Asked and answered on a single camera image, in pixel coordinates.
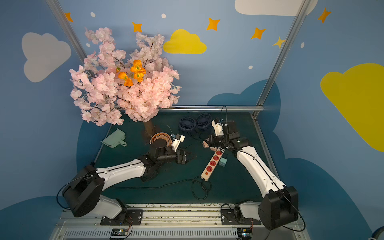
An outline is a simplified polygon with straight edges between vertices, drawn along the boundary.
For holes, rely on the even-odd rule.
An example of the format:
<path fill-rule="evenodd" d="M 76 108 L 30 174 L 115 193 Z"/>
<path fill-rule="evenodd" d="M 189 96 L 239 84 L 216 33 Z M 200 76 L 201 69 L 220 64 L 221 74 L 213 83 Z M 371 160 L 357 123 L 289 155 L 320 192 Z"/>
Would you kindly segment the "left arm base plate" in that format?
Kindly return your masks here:
<path fill-rule="evenodd" d="M 140 226 L 143 213 L 141 209 L 125 209 L 113 219 L 103 216 L 101 226 Z"/>

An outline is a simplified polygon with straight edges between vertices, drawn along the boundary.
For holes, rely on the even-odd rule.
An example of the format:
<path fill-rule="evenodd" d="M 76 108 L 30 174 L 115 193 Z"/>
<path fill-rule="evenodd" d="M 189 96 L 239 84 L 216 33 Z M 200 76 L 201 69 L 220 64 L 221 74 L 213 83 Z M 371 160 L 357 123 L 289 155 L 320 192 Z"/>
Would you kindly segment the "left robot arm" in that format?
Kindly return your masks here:
<path fill-rule="evenodd" d="M 175 162 L 184 165 L 190 161 L 188 157 L 191 155 L 184 149 L 169 147 L 164 140 L 158 140 L 150 145 L 145 155 L 128 163 L 98 169 L 91 165 L 84 167 L 59 193 L 76 218 L 96 214 L 119 219 L 125 205 L 118 199 L 103 196 L 104 190 L 134 178 L 149 181 L 164 164 Z"/>

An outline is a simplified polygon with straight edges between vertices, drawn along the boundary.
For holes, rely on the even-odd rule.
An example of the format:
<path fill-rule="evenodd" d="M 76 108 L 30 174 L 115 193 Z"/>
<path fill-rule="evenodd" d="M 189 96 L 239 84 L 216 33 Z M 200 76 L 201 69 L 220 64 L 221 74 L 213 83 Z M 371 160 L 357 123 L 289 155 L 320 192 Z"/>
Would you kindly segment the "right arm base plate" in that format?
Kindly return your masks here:
<path fill-rule="evenodd" d="M 222 225 L 224 226 L 235 226 L 235 225 L 259 226 L 262 224 L 260 220 L 245 218 L 244 216 L 241 215 L 241 213 L 238 213 L 234 210 L 221 209 L 220 212 L 221 212 Z"/>

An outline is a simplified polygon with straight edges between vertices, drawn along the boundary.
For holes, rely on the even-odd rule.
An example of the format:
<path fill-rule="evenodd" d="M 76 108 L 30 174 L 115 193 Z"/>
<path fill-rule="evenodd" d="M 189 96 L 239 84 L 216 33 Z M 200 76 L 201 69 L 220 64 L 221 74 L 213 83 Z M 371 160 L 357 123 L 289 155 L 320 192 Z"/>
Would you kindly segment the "white red power strip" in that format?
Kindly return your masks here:
<path fill-rule="evenodd" d="M 201 179 L 207 182 L 223 156 L 222 149 L 218 148 L 201 174 Z"/>

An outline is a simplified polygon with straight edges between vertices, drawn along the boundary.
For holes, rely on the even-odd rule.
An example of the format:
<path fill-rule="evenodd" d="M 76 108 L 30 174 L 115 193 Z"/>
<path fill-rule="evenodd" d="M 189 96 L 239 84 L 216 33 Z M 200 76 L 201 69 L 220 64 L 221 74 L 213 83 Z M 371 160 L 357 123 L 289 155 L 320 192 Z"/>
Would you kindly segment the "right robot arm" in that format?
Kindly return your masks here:
<path fill-rule="evenodd" d="M 293 186 L 286 186 L 269 169 L 251 142 L 240 136 L 236 122 L 222 123 L 215 119 L 212 127 L 215 132 L 204 140 L 203 145 L 215 153 L 201 174 L 202 180 L 209 180 L 224 151 L 228 150 L 249 172 L 263 197 L 259 204 L 252 201 L 241 203 L 239 208 L 243 217 L 261 221 L 268 230 L 297 221 L 300 216 L 298 191 Z"/>

